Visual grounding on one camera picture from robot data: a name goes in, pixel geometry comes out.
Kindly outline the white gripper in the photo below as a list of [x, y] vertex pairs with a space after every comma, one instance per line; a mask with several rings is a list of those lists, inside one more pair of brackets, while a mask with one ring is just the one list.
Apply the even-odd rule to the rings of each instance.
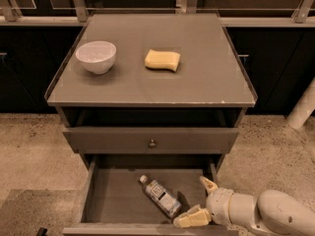
[[199, 205], [191, 207], [175, 217], [173, 225], [178, 228], [198, 227], [208, 225], [211, 221], [219, 225], [230, 225], [229, 204], [234, 192], [218, 188], [215, 182], [205, 176], [200, 176], [199, 180], [208, 194], [206, 208]]

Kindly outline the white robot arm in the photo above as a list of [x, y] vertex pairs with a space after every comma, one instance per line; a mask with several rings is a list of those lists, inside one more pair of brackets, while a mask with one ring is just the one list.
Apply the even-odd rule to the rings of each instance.
[[314, 137], [304, 134], [314, 110], [310, 84], [285, 117], [248, 116], [222, 162], [220, 182], [202, 176], [206, 204], [173, 224], [241, 226], [255, 236], [315, 236]]

